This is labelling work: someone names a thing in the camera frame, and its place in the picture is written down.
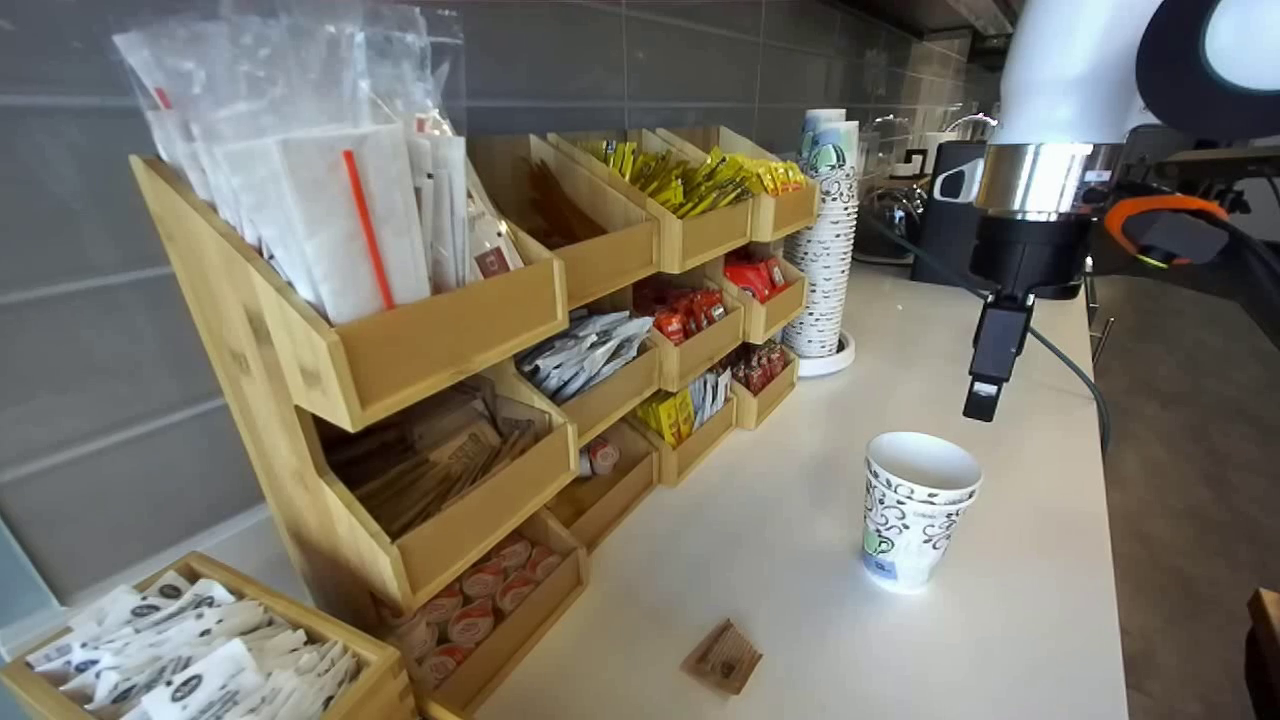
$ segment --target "white paper cup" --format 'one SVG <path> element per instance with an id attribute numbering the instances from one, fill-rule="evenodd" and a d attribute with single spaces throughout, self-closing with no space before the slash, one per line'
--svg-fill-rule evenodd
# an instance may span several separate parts
<path id="1" fill-rule="evenodd" d="M 979 465 L 940 435 L 883 432 L 866 445 L 863 567 L 892 587 L 924 587 L 979 494 Z"/>

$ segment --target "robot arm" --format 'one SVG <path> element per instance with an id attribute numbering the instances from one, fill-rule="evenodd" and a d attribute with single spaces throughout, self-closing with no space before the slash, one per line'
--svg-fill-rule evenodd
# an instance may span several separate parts
<path id="1" fill-rule="evenodd" d="M 1226 3 L 1226 16 L 1271 16 L 1280 25 L 1271 0 Z M 1114 147 L 1148 117 L 1140 93 L 1163 123 L 1197 137 L 1280 132 L 1275 93 L 1238 87 L 1238 80 L 1226 80 L 1232 74 L 1212 67 L 1209 25 L 1219 25 L 1212 19 L 1216 8 L 1219 0 L 1028 0 L 976 191 L 984 219 L 973 273 L 987 279 L 991 297 L 973 335 L 965 415 L 996 415 L 1036 297 L 1078 276 Z M 1248 83 L 1280 83 L 1275 47 L 1271 66 L 1256 55 L 1226 66 L 1248 66 Z"/>

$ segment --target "white table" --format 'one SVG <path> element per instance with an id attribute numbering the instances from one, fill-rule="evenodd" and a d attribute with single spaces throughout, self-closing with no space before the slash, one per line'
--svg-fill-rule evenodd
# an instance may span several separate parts
<path id="1" fill-rule="evenodd" d="M 483 720 L 1113 720 L 1122 709 L 1113 537 L 1088 392 L 1028 345 L 996 424 L 958 415 L 976 301 L 857 273 L 857 365 L 654 488 L 593 555 L 583 595 Z M 1036 327 L 1088 367 L 1084 304 Z M 863 445 L 940 432 L 984 497 L 924 595 L 857 565 Z M 765 665 L 716 695 L 679 661 L 736 620 Z"/>

